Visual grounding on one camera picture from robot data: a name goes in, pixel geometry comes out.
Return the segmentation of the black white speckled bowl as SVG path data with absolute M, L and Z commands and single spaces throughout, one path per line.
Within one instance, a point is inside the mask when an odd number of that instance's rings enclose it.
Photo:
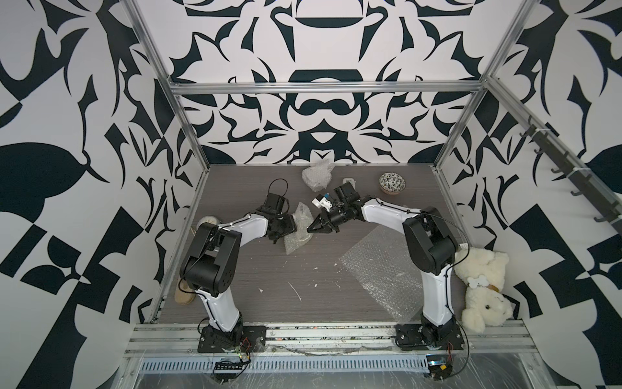
M 378 181 L 381 190 L 388 195 L 397 195 L 406 188 L 406 180 L 395 172 L 383 173 Z

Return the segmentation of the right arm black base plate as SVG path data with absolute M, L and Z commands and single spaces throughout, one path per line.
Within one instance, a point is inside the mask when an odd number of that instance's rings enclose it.
M 441 326 L 428 321 L 395 325 L 395 344 L 403 351 L 463 350 L 464 340 L 460 326 L 453 319 Z

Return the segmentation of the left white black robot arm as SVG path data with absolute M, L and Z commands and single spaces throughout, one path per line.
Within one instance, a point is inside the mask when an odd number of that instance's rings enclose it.
M 231 290 L 241 248 L 261 238 L 277 242 L 296 231 L 291 214 L 249 213 L 228 223 L 214 224 L 205 219 L 199 223 L 180 278 L 203 301 L 211 327 L 228 336 L 241 327 L 241 312 Z

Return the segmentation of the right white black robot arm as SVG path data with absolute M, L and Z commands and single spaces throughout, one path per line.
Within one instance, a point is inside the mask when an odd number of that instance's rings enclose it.
M 401 207 L 363 197 L 351 183 L 335 194 L 319 194 L 312 204 L 319 210 L 308 233 L 338 233 L 350 220 L 360 220 L 401 233 L 411 261 L 420 270 L 424 290 L 421 332 L 428 343 L 442 340 L 458 328 L 451 302 L 450 277 L 458 243 L 435 207 Z

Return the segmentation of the bubble wrap sheet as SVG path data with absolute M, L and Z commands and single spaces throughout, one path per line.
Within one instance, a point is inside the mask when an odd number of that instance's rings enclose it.
M 421 313 L 424 305 L 422 276 L 411 262 L 401 233 L 378 226 L 340 261 L 396 322 L 412 321 Z
M 307 228 L 314 222 L 314 216 L 306 204 L 299 203 L 293 213 L 296 232 L 289 234 L 284 239 L 284 247 L 287 255 L 292 254 L 297 249 L 308 243 L 312 234 L 307 232 Z
M 332 180 L 332 170 L 335 164 L 329 160 L 321 160 L 302 171 L 301 177 L 313 192 L 320 192 L 327 189 Z

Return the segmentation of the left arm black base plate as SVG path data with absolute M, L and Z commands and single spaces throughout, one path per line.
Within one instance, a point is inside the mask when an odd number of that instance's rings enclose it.
M 257 352 L 265 348 L 267 327 L 241 326 L 234 327 L 231 332 L 222 332 L 212 326 L 201 331 L 198 353 L 224 353 L 229 351 Z

